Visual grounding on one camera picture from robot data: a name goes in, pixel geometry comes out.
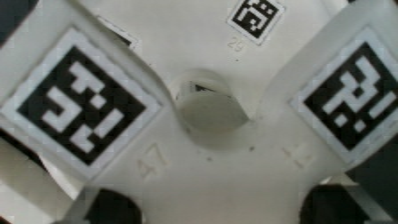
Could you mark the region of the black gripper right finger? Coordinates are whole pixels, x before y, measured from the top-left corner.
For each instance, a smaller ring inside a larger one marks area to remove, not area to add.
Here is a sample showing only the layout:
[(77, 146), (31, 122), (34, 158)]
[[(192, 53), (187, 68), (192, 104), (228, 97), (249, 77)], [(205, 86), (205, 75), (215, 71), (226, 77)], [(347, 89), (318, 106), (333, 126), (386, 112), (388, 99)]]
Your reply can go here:
[(306, 195), (299, 224), (398, 224), (398, 219), (370, 214), (349, 189), (333, 184), (318, 185)]

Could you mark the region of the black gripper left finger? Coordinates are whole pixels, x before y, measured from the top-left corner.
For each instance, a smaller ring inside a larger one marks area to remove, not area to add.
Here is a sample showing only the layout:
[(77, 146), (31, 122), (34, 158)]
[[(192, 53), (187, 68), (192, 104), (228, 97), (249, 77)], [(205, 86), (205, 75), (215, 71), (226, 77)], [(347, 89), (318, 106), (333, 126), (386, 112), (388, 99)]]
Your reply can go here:
[(143, 224), (143, 221), (134, 200), (107, 188), (86, 187), (56, 224)]

